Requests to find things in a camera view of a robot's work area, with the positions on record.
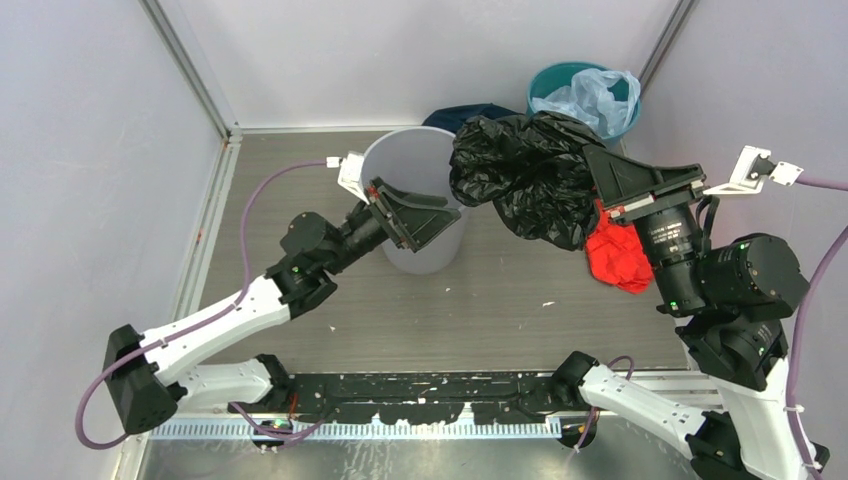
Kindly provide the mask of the grey translucent trash bin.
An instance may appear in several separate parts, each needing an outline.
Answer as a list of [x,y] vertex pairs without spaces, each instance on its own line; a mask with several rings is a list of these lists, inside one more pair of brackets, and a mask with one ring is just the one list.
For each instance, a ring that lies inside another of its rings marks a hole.
[[449,176],[455,135],[436,127],[418,126],[395,130],[379,137],[364,153],[362,179],[375,178],[415,200],[422,196],[440,197],[445,209],[454,209],[459,218],[417,252],[397,247],[388,240],[382,244],[389,262],[404,273],[434,274],[444,270],[459,252],[471,210],[452,194]]

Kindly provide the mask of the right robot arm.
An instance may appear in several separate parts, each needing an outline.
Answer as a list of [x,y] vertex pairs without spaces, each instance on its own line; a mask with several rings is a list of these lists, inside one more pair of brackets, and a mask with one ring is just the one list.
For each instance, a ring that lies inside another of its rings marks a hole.
[[703,479],[810,479],[826,447],[809,440],[787,400],[790,349],[783,329],[809,292],[782,238],[753,233],[715,247],[710,234],[723,195],[756,194],[766,181],[793,185],[799,166],[747,146],[730,180],[706,187],[697,165],[653,167],[588,146],[588,166],[609,219],[635,228],[653,270],[659,311],[676,331],[722,408],[671,400],[575,351],[554,372],[551,392],[567,410],[597,407],[674,447]]

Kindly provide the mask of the black trash bag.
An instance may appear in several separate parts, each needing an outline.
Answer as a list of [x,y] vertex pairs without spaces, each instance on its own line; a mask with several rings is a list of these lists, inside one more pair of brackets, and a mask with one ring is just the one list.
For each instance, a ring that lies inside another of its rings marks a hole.
[[556,112],[464,122],[453,140],[449,185],[467,207],[490,203],[514,235],[557,248],[585,247],[599,221],[585,123]]

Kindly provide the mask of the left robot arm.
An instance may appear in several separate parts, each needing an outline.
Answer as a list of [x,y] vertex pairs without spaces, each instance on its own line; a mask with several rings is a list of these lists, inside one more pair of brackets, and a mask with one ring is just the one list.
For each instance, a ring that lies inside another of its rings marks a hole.
[[283,258],[230,297],[162,327],[113,330],[105,384],[125,434],[151,431],[199,400],[282,411],[292,388],[275,356],[221,369],[200,369],[200,363],[316,309],[336,291],[334,276],[383,243],[418,252],[460,217],[445,197],[398,190],[375,178],[339,226],[315,212],[294,217],[280,241]]

